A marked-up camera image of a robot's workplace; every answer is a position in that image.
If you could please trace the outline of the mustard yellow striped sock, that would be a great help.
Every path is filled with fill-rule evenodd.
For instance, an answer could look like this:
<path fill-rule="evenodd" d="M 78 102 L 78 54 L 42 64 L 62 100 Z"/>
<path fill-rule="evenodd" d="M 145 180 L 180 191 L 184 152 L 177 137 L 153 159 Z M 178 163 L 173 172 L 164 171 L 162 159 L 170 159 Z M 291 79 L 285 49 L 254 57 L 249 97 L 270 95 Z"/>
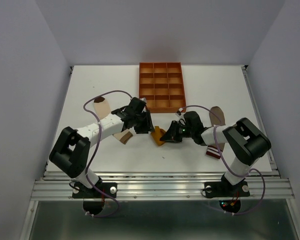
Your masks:
<path fill-rule="evenodd" d="M 160 147 L 165 143 L 164 141 L 160 140 L 161 137 L 165 134 L 166 134 L 166 131 L 164 129 L 160 128 L 159 126 L 155 126 L 154 131 L 151 132 L 150 135 L 151 135 L 152 139 L 154 140 L 154 142 L 156 143 L 156 145 Z"/>

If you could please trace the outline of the orange compartment tray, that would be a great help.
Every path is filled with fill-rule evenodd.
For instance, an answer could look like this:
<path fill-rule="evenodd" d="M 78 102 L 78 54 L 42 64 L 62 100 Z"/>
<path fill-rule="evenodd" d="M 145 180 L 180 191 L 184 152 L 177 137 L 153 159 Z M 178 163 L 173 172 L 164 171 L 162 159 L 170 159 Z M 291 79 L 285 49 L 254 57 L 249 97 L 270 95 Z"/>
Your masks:
<path fill-rule="evenodd" d="M 151 113 L 175 113 L 186 105 L 180 62 L 141 62 L 139 97 L 145 98 Z"/>

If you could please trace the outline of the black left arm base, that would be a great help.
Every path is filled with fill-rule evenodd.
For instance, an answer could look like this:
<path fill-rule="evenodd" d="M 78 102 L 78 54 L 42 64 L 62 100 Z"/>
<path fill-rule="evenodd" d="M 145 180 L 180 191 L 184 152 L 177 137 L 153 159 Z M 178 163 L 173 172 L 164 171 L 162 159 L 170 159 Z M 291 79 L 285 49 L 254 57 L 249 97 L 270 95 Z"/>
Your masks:
<path fill-rule="evenodd" d="M 82 208 L 86 216 L 92 218 L 105 218 L 113 215 L 113 213 L 102 213 L 106 209 L 106 199 L 114 199 L 117 204 L 118 184 L 116 182 L 98 182 L 95 186 L 101 191 L 97 191 L 94 187 L 87 188 L 79 181 L 71 180 L 69 186 L 72 188 L 72 198 L 83 200 Z"/>

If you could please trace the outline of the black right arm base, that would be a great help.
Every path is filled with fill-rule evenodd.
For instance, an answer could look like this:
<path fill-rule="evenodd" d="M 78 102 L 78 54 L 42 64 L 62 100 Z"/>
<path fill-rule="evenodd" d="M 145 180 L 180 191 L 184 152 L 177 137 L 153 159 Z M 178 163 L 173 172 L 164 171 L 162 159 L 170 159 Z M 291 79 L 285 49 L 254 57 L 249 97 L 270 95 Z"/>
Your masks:
<path fill-rule="evenodd" d="M 210 181 L 204 184 L 201 195 L 207 199 L 221 198 L 219 205 L 225 212 L 237 214 L 241 209 L 240 198 L 250 196 L 250 189 L 246 181 L 231 185 L 225 180 Z"/>

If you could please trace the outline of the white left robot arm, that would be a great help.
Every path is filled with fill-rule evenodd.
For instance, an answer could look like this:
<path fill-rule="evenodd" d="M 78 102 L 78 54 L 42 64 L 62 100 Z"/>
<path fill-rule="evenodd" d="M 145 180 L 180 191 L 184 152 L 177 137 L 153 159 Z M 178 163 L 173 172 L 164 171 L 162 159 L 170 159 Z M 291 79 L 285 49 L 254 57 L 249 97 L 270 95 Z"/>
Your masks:
<path fill-rule="evenodd" d="M 49 154 L 49 161 L 68 177 L 80 182 L 90 197 L 98 196 L 101 178 L 87 164 L 90 148 L 98 148 L 102 140 L 131 128 L 136 134 L 153 132 L 151 114 L 146 105 L 145 98 L 133 97 L 127 106 L 111 111 L 95 123 L 77 129 L 65 127 Z"/>

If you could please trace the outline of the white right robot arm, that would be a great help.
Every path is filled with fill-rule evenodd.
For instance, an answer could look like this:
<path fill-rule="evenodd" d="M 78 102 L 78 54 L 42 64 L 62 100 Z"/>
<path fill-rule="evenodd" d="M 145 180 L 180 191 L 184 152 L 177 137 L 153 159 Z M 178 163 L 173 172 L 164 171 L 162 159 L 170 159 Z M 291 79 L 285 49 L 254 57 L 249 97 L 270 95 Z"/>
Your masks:
<path fill-rule="evenodd" d="M 162 142 L 180 143 L 183 138 L 191 138 L 197 145 L 215 145 L 216 151 L 224 162 L 221 144 L 229 144 L 235 158 L 220 182 L 221 192 L 232 195 L 250 172 L 257 160 L 272 147 L 270 140 L 246 117 L 234 125 L 205 127 L 195 111 L 186 112 L 183 118 L 173 120 L 166 133 L 160 138 Z"/>

